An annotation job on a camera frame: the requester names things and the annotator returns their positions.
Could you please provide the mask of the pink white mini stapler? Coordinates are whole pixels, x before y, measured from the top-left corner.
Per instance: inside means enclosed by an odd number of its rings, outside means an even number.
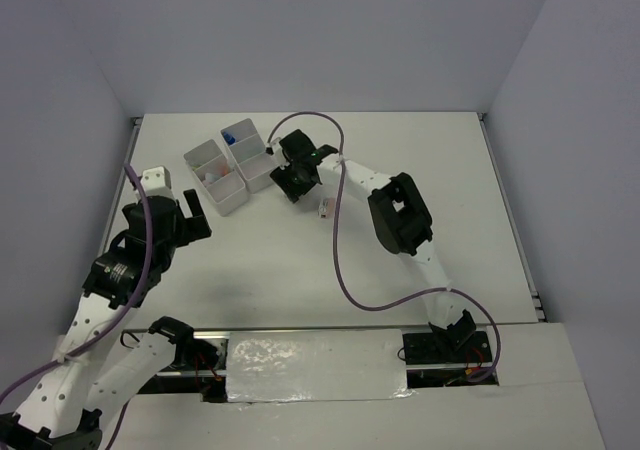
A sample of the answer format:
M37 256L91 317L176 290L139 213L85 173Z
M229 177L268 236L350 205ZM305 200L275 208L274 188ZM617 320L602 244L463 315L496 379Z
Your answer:
M335 208L335 198L323 198L318 206L318 216L321 219L332 219L335 213Z

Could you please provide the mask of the clear bottle blue cap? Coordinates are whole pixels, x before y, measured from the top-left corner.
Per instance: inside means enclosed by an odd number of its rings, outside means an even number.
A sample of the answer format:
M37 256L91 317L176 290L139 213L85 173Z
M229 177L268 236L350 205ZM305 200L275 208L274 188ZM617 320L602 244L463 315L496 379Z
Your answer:
M235 137L226 131L222 131L221 135L227 145L233 145L236 142Z

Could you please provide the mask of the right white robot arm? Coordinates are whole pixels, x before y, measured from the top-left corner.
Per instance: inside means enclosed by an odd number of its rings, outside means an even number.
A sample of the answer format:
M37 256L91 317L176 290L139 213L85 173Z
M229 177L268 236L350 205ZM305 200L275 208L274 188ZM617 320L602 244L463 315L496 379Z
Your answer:
M337 186L332 259L338 285L353 306L371 313L382 312L423 296L451 290L450 280L436 255L431 213L409 174L401 172L392 176L374 171L345 158L331 145L315 146L301 130L283 138L271 137L267 153L277 162L270 178L292 203L297 203L317 185ZM346 194L367 205L378 242L392 255L410 257L428 282L427 289L378 306L360 303L350 294L338 254L339 219Z

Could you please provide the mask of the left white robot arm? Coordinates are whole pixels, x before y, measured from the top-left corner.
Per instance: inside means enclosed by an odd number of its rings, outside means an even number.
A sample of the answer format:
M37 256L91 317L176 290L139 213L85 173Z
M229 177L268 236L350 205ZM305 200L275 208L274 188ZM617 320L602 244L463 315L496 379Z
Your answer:
M130 353L103 367L129 317L159 284L175 251L211 235L198 195L187 190L184 216L171 196L126 205L127 228L94 260L78 311L51 362L34 371L38 383L1 417L1 446L14 449L96 449L102 428L157 372L213 369L219 350L188 324L163 316Z

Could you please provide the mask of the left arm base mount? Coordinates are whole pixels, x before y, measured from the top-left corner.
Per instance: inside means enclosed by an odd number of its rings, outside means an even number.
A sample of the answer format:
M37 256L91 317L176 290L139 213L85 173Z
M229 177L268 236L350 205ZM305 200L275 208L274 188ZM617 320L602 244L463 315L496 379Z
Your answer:
M149 332L176 343L176 356L141 387L139 395L197 394L206 403L227 402L227 339L211 343L196 338L191 326L169 316L152 323Z

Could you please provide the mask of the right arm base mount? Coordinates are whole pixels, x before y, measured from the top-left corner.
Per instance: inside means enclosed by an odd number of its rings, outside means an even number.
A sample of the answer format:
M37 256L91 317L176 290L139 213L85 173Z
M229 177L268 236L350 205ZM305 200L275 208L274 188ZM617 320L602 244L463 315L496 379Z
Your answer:
M403 333L396 356L406 367L410 389L497 383L488 334L468 310L445 328L430 324L428 331Z

